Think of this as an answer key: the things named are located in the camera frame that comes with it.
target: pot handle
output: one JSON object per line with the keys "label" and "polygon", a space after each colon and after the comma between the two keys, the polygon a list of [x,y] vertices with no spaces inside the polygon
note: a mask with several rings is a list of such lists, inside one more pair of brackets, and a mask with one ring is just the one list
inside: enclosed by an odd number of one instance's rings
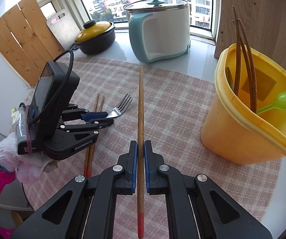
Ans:
{"label": "pot handle", "polygon": [[152,13],[132,14],[129,20],[129,34],[132,50],[138,60],[143,63],[149,63],[143,41],[143,23],[144,19],[152,16]]}

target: white electric kettle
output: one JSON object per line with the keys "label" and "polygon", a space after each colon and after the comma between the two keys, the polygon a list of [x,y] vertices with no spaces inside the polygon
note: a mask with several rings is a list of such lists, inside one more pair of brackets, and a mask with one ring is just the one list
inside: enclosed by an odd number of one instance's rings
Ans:
{"label": "white electric kettle", "polygon": [[190,10],[185,0],[143,0],[124,7],[132,50],[143,63],[190,51]]}

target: black lid knob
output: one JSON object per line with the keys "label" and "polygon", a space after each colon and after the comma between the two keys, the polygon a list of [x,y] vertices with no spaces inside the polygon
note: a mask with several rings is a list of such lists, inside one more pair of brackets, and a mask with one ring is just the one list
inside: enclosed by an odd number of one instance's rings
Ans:
{"label": "black lid knob", "polygon": [[83,28],[90,28],[96,24],[95,20],[90,20],[83,24]]}

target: wood panel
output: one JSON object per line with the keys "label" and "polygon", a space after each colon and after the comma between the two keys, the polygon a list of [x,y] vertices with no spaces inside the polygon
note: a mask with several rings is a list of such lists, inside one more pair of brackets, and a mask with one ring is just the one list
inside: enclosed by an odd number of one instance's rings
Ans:
{"label": "wood panel", "polygon": [[29,85],[36,85],[41,71],[13,38],[2,17],[0,18],[0,52]]}
{"label": "wood panel", "polygon": [[44,17],[38,2],[36,0],[22,0],[19,2],[19,7],[51,57],[54,59],[60,55],[64,51],[64,48],[47,26],[47,19]]}
{"label": "wood panel", "polygon": [[286,0],[222,0],[215,57],[235,43],[232,5],[236,6],[252,48],[286,69]]}
{"label": "wood panel", "polygon": [[13,6],[3,16],[9,30],[13,33],[25,53],[42,71],[45,64],[53,58],[33,32],[18,5]]}

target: device screen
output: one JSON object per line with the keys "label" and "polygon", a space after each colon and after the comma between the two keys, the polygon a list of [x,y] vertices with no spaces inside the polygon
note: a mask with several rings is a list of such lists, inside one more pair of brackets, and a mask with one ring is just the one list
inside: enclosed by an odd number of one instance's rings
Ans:
{"label": "device screen", "polygon": [[43,69],[42,75],[39,79],[35,93],[34,93],[36,115],[39,115],[39,113],[42,111],[43,107],[45,106],[44,102],[47,97],[50,86],[52,84],[52,79],[53,78],[49,71],[48,66],[45,66]]}

